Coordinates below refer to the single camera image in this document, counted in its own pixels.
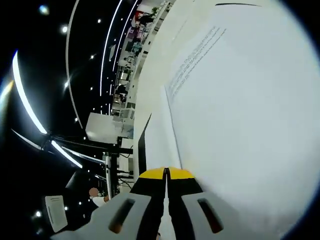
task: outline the white paper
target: white paper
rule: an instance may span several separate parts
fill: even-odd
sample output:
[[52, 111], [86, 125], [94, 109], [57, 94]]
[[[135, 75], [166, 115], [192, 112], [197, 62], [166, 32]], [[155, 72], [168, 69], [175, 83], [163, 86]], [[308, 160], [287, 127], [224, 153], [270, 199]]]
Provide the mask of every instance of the white paper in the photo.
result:
[[319, 186], [320, 69], [306, 34], [280, 7], [221, 5], [174, 66], [182, 167], [248, 228], [283, 236]]

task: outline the black ceiling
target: black ceiling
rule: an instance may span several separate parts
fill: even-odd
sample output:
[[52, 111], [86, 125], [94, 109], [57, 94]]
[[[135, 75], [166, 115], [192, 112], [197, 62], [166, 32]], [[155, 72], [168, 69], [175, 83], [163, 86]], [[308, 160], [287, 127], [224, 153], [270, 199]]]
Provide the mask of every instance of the black ceiling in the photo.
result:
[[[75, 2], [75, 0], [33, 0], [11, 1], [1, 5], [2, 33], [4, 33], [0, 65], [1, 90], [14, 79], [12, 59], [18, 50], [21, 82], [27, 99], [43, 127], [54, 136], [87, 142], [88, 139], [83, 140], [86, 136], [85, 131], [81, 129], [79, 121], [75, 121], [76, 114], [69, 90], [65, 88], [67, 35], [61, 32], [61, 27], [68, 25]], [[135, 2], [136, 0], [122, 0], [114, 18], [105, 53], [102, 96], [100, 96], [100, 74], [103, 51], [119, 0], [78, 2], [70, 29], [68, 61], [73, 99], [83, 128], [86, 127], [90, 112], [100, 113], [102, 110], [106, 114], [108, 104], [113, 102], [112, 96], [106, 93], [111, 80], [116, 76], [116, 72], [112, 72], [111, 65], [114, 59], [112, 62], [108, 61], [109, 47], [119, 44], [120, 34]], [[49, 8], [49, 15], [40, 13], [41, 5]], [[137, 7], [137, 5], [134, 7], [131, 15], [135, 14]], [[42, 197], [45, 195], [63, 195], [65, 205], [69, 207], [67, 212], [69, 229], [77, 228], [87, 222], [90, 213], [95, 209], [92, 201], [88, 201], [89, 189], [80, 188], [81, 191], [76, 193], [65, 189], [71, 176], [79, 168], [53, 147], [48, 148], [49, 152], [31, 147], [11, 129], [39, 146], [46, 140], [25, 110], [16, 86], [11, 90], [7, 105], [2, 104], [0, 120], [0, 132], [3, 136], [0, 141], [1, 160], [5, 159], [4, 168], [7, 169], [3, 177], [4, 181], [8, 181], [3, 189], [12, 192], [10, 195], [16, 196], [10, 197], [6, 203], [15, 206], [14, 209], [11, 208], [11, 214], [8, 213], [12, 219], [8, 223], [13, 228], [16, 227], [15, 234], [39, 238], [45, 236], [44, 233], [52, 234], [48, 224], [41, 218], [33, 218], [37, 210], [43, 209]], [[98, 159], [103, 155], [101, 150], [92, 148], [82, 147], [75, 150], [91, 157], [96, 156]], [[86, 173], [84, 178], [90, 179], [91, 187], [96, 187], [97, 179], [94, 176], [105, 176], [105, 167], [76, 156], [72, 157], [83, 165], [81, 172]]]

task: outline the ceiling light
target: ceiling light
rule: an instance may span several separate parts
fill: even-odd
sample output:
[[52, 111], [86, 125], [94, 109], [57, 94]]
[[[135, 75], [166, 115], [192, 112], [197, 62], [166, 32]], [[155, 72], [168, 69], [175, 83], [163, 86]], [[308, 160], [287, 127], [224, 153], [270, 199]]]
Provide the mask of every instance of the ceiling light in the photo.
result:
[[12, 87], [14, 85], [14, 81], [11, 80], [7, 86], [2, 90], [1, 95], [0, 95], [0, 105], [1, 103], [5, 100], [6, 96], [10, 93]]
[[63, 26], [61, 26], [61, 32], [62, 32], [63, 34], [66, 34], [66, 33], [67, 33], [67, 31], [68, 31], [68, 27], [67, 27], [67, 25], [63, 25]]
[[77, 165], [79, 168], [82, 169], [82, 165], [78, 163], [76, 160], [74, 160], [71, 156], [69, 156], [55, 141], [51, 141], [52, 146], [54, 146], [55, 149], [57, 149], [65, 158], [67, 158], [70, 162]]
[[45, 15], [45, 16], [48, 16], [50, 13], [49, 8], [46, 5], [41, 5], [39, 7], [39, 12], [40, 12], [40, 14]]
[[21, 77], [20, 77], [19, 65], [18, 65], [18, 51], [15, 52], [15, 55], [13, 57], [12, 69], [13, 69], [13, 76], [14, 76], [15, 85], [16, 85], [16, 88], [18, 90], [18, 94], [20, 96], [20, 99], [21, 99], [21, 101], [23, 103], [23, 106], [24, 106], [26, 112], [30, 116], [30, 118], [31, 118], [32, 122], [34, 123], [34, 125], [39, 129], [39, 131], [42, 134], [47, 134], [47, 131], [42, 126], [42, 124], [40, 123], [39, 119], [37, 118], [37, 116], [35, 115], [34, 111], [32, 110], [32, 108], [30, 106], [30, 103], [28, 102], [26, 93], [24, 91], [24, 87], [22, 85], [22, 81], [21, 81]]
[[[31, 118], [34, 125], [39, 129], [39, 131], [42, 134], [47, 134], [47, 131], [42, 126], [40, 121], [38, 120], [37, 116], [35, 115], [34, 111], [32, 110], [30, 103], [28, 102], [26, 93], [24, 91], [21, 77], [20, 77], [20, 71], [19, 71], [19, 65], [18, 65], [18, 51], [15, 52], [15, 55], [12, 60], [12, 70], [13, 70], [13, 76], [15, 80], [15, 85], [18, 90], [19, 97], [23, 103], [23, 106], [28, 113], [29, 117]], [[82, 165], [78, 163], [76, 160], [74, 160], [71, 156], [69, 156], [55, 141], [51, 141], [52, 146], [57, 149], [65, 158], [67, 158], [69, 161], [77, 165], [79, 168], [82, 168]]]
[[103, 55], [102, 55], [102, 63], [101, 63], [101, 73], [100, 73], [100, 97], [102, 95], [102, 74], [103, 74], [103, 71], [104, 71], [104, 62], [105, 62], [105, 54], [106, 54], [106, 49], [107, 49], [108, 38], [109, 38], [110, 31], [111, 31], [112, 25], [114, 23], [116, 14], [118, 12], [118, 9], [119, 9], [122, 1], [123, 0], [120, 0], [118, 5], [116, 6], [116, 9], [114, 11], [114, 14], [113, 14], [113, 17], [112, 17], [112, 20], [111, 20], [111, 23], [110, 23], [110, 27], [109, 27], [108, 33], [106, 35], [105, 43], [104, 43], [104, 49], [103, 49]]

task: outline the person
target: person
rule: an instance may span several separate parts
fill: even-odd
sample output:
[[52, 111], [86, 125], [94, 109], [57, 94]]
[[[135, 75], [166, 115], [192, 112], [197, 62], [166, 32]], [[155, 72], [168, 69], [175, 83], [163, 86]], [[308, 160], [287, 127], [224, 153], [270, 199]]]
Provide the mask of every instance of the person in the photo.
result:
[[89, 190], [89, 195], [92, 201], [94, 202], [94, 204], [97, 205], [98, 207], [103, 206], [104, 204], [106, 204], [106, 202], [109, 201], [108, 196], [99, 196], [99, 191], [95, 187], [92, 187]]

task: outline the cable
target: cable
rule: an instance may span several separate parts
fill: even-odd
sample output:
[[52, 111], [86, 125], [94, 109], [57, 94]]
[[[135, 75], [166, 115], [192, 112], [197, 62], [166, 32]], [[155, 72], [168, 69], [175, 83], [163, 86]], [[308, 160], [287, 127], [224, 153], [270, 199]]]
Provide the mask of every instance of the cable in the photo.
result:
[[125, 157], [126, 159], [128, 159], [131, 154], [129, 154], [128, 156], [125, 156], [125, 155], [122, 155], [121, 153], [119, 153], [119, 155], [121, 155], [122, 157]]
[[129, 183], [127, 183], [126, 181], [123, 181], [122, 179], [119, 178], [119, 180], [121, 180], [124, 184], [127, 184], [128, 187], [132, 190], [132, 187], [129, 185]]

